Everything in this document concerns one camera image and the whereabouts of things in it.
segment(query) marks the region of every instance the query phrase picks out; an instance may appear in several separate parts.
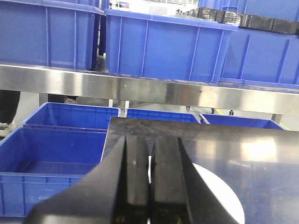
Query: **metal rail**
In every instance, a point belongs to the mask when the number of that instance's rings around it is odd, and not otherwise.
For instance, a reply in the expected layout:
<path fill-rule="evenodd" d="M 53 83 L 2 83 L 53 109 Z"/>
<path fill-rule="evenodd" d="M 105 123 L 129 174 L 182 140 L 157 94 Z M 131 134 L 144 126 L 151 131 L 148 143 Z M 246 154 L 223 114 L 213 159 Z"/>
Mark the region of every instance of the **metal rail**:
<path fill-rule="evenodd" d="M 299 90 L 0 63 L 0 89 L 299 115 Z"/>

